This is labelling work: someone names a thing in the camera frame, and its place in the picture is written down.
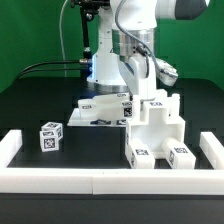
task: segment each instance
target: white foam block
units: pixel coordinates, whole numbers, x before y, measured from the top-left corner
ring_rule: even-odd
[[[21,130],[10,130],[0,142],[0,168],[6,168],[22,146]]]
[[[196,157],[184,143],[167,138],[163,141],[162,148],[172,169],[194,169]]]
[[[212,132],[201,132],[200,147],[214,169],[224,169],[224,147]]]
[[[134,169],[153,169],[155,159],[148,146],[143,144],[140,139],[133,139],[129,145],[127,159],[130,166]]]

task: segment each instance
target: white block structure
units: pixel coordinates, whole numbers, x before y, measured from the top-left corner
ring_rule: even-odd
[[[58,140],[63,138],[63,126],[61,123],[48,122],[41,128],[42,131],[54,130],[58,135]]]
[[[212,167],[224,170],[224,147],[212,132],[201,132],[200,147]]]
[[[6,168],[22,146],[21,130],[10,130],[0,142],[0,168]]]
[[[194,169],[196,157],[184,143],[167,138],[163,141],[162,147],[172,169]]]
[[[56,131],[40,131],[40,146],[42,152],[59,150],[58,134]]]
[[[126,150],[130,147],[132,139],[140,139],[146,144],[155,159],[165,159],[166,154],[162,144],[164,139],[175,138],[184,142],[185,121],[179,116],[179,95],[167,97],[165,90],[154,101],[144,101],[141,113],[140,101],[133,100],[133,117],[127,120]]]

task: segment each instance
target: stacked blocks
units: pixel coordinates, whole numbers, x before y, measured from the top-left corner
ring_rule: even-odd
[[[40,145],[43,152],[59,150],[59,140],[63,138],[61,123],[48,122],[41,128]]]

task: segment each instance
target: white cube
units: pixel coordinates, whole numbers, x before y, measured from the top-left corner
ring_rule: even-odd
[[[40,146],[43,152],[59,150],[58,134],[54,130],[40,131]]]
[[[42,131],[54,130],[58,135],[58,140],[63,138],[63,128],[61,123],[56,122],[48,122],[44,126],[42,126]]]

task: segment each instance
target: black table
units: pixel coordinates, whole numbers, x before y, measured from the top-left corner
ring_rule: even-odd
[[[196,169],[211,169],[199,148],[201,131],[224,144],[224,91],[207,80],[178,80],[166,89],[181,95],[185,143]],[[0,138],[22,129],[23,146],[9,167],[129,168],[124,128],[67,127],[77,100],[103,94],[79,78],[24,78],[0,94]],[[42,153],[39,131],[48,121],[64,124],[57,152]],[[169,168],[161,160],[156,168]],[[1,223],[224,223],[223,196],[0,194]]]

